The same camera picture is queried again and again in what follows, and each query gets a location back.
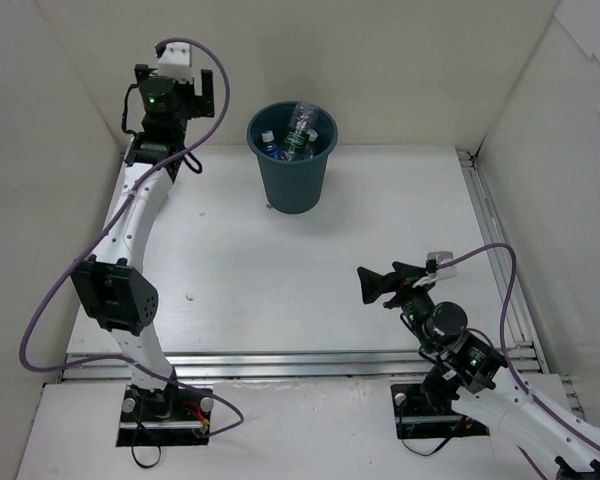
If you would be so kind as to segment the clear bottle dark blue label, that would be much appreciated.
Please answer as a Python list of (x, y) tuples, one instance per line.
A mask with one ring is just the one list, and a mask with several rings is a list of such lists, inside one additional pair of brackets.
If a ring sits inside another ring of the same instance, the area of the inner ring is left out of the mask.
[(274, 132), (272, 130), (265, 130), (261, 133), (261, 151), (267, 157), (282, 160), (283, 156), (281, 153), (281, 145), (276, 140)]

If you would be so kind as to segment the clear bottle green label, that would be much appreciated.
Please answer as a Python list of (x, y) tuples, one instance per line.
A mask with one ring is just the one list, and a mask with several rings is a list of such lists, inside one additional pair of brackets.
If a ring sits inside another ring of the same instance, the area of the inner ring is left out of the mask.
[(283, 161), (294, 161), (304, 153), (319, 112), (320, 108), (312, 103), (296, 104), (281, 144), (280, 158)]

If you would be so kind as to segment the small clear bottle black label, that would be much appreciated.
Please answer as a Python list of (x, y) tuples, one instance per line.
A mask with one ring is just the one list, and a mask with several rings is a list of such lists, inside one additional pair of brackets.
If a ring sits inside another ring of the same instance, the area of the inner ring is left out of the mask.
[(319, 134), (314, 129), (311, 129), (309, 131), (307, 144), (303, 152), (304, 159), (311, 159), (317, 155), (316, 140), (318, 139), (318, 137)]

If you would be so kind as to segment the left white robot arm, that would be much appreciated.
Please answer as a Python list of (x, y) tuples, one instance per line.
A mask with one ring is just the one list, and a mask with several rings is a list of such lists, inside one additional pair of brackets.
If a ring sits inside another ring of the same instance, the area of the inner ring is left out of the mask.
[(145, 114), (123, 160), (124, 181), (116, 203), (120, 216), (71, 279), (86, 315), (133, 361), (131, 386), (144, 396), (144, 408), (165, 420), (178, 411), (180, 395), (170, 383), (175, 370), (153, 325), (159, 295), (143, 275), (143, 262), (157, 214), (181, 165), (178, 160), (161, 162), (183, 150), (190, 120), (214, 117), (213, 74), (202, 71), (202, 89), (197, 91), (193, 81), (178, 80), (160, 68), (138, 64), (134, 73), (132, 87)]

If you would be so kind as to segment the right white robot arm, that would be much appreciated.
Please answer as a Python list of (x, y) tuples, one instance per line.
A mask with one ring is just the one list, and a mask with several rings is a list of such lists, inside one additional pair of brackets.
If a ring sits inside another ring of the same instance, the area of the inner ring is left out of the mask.
[(386, 309), (398, 308), (401, 321), (432, 365), (420, 398), (437, 412), (484, 425), (524, 454), (555, 465), (557, 479), (600, 479), (600, 428), (562, 408), (535, 389), (506, 356), (468, 327), (464, 309), (434, 302), (435, 283), (426, 269), (396, 262), (392, 272), (357, 270), (364, 304), (388, 294)]

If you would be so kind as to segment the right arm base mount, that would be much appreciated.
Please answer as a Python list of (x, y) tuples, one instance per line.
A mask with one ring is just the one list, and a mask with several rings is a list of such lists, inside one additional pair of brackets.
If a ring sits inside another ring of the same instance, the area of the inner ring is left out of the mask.
[(432, 406), (421, 385), (422, 380), (390, 385), (399, 440), (451, 440), (489, 435), (489, 429), (473, 419), (466, 417), (460, 423), (462, 416), (449, 404)]

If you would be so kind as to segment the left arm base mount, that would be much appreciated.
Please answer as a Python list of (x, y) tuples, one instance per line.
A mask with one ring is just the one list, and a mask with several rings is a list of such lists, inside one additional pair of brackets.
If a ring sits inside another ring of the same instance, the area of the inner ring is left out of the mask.
[(127, 385), (120, 409), (117, 447), (202, 446), (209, 443), (211, 388), (168, 385), (163, 395)]

